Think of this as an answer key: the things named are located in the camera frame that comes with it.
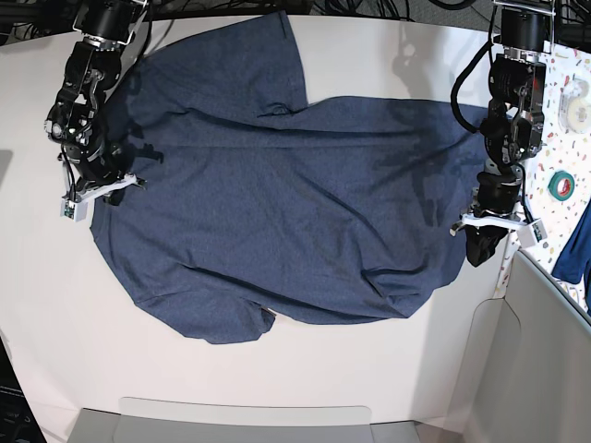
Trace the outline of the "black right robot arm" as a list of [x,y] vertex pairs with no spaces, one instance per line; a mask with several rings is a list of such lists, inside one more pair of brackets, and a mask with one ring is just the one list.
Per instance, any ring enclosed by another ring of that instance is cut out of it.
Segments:
[[68,57],[63,83],[45,120],[48,138],[60,146],[68,201],[122,180],[126,161],[108,138],[103,107],[119,82],[121,58],[143,21],[152,28],[151,1],[84,1],[73,29],[82,34]]

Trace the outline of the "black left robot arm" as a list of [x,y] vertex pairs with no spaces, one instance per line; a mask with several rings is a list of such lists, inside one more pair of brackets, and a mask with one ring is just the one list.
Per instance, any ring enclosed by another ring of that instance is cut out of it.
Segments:
[[[473,201],[451,228],[465,232],[466,258],[474,267],[488,261],[509,233],[517,234],[522,247],[547,236],[527,204],[525,162],[542,148],[546,66],[540,57],[553,48],[555,14],[552,1],[495,2],[500,33],[488,36],[452,86],[453,116],[465,130],[483,136],[488,154]],[[483,57],[490,61],[490,100],[487,117],[475,126],[462,115],[458,93]]]

